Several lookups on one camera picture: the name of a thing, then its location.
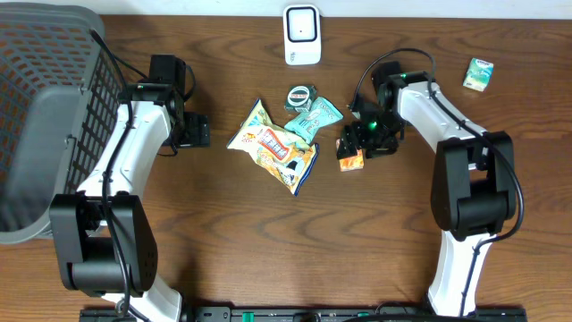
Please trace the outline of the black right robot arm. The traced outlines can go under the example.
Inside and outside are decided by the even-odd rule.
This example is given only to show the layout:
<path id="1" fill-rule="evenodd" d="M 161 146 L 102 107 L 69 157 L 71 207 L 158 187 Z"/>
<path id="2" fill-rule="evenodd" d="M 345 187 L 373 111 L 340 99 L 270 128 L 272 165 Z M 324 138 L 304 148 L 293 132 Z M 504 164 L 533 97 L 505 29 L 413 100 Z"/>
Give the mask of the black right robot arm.
<path id="1" fill-rule="evenodd" d="M 484 259 L 516 212 L 512 140 L 472 123 L 427 72 L 404 73 L 397 63 L 372 73 L 375 102 L 361 95 L 350 106 L 357 120 L 344 127 L 337 158 L 395 153 L 412 125 L 435 154 L 431 209 L 442 231 L 439 261 L 426 299 L 439 316 L 475 314 Z"/>

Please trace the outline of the round green label snack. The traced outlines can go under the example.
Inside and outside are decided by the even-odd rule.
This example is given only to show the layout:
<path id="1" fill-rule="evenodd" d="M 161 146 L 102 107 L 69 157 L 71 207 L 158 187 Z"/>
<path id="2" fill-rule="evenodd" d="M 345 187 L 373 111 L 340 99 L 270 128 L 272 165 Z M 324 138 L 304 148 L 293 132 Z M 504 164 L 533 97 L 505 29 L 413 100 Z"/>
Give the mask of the round green label snack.
<path id="1" fill-rule="evenodd" d="M 312 85 L 298 85 L 290 88 L 284 108 L 289 112 L 308 112 L 316 98 L 316 89 Z"/>

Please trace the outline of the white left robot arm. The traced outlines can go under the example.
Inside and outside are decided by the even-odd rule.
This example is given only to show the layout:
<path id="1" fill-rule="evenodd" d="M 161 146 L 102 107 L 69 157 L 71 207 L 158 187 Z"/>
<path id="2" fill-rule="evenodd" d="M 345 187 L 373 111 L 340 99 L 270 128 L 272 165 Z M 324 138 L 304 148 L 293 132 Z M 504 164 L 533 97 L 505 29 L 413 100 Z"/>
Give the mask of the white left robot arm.
<path id="1" fill-rule="evenodd" d="M 186 321 L 182 295 L 157 273 L 158 249 L 141 196 L 163 145 L 210 144 L 208 119 L 187 112 L 173 85 L 131 84 L 102 156 L 74 193 L 49 207 L 65 288 L 114 304 L 83 321 Z"/>

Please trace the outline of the green tissue pack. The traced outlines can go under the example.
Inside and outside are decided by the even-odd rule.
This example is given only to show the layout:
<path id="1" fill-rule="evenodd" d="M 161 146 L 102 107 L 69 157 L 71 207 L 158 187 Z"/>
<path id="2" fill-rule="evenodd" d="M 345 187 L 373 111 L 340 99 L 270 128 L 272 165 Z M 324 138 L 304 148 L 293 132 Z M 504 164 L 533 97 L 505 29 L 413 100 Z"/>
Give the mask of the green tissue pack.
<path id="1" fill-rule="evenodd" d="M 494 64 L 478 58 L 472 58 L 466 72 L 463 86 L 484 92 L 491 80 Z"/>

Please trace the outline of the yellow snack bag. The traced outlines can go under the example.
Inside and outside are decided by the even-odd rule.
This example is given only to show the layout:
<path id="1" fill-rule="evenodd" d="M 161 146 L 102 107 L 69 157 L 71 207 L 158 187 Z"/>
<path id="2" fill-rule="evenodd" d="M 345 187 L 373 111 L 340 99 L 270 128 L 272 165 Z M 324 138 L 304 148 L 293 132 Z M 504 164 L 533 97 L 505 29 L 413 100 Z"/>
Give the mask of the yellow snack bag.
<path id="1" fill-rule="evenodd" d="M 299 195 L 320 152 L 317 143 L 309 145 L 298 134 L 274 124 L 260 98 L 228 142 L 227 149 L 247 152 L 294 196 Z"/>

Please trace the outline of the teal snack pouch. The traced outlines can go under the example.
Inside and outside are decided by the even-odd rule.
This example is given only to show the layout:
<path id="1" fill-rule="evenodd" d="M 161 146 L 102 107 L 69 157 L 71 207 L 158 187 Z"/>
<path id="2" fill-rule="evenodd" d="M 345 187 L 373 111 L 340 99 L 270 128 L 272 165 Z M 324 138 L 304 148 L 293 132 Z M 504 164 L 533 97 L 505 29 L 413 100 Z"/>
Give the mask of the teal snack pouch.
<path id="1" fill-rule="evenodd" d="M 300 113 L 289 121 L 284 128 L 294 132 L 307 144 L 310 144 L 320 128 L 337 123 L 343 114 L 324 97 L 318 97 L 308 112 Z"/>

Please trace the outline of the orange tissue pack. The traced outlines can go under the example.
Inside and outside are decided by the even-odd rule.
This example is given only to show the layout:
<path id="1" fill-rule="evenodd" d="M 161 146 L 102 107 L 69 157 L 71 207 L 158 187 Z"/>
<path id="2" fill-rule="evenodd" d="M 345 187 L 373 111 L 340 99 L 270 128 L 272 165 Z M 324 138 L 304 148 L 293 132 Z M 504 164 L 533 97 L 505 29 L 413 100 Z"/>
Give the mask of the orange tissue pack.
<path id="1" fill-rule="evenodd" d="M 336 140 L 336 157 L 340 164 L 340 170 L 347 172 L 362 169 L 365 165 L 362 150 L 352 142 L 345 146 L 342 146 L 341 143 L 342 139 Z"/>

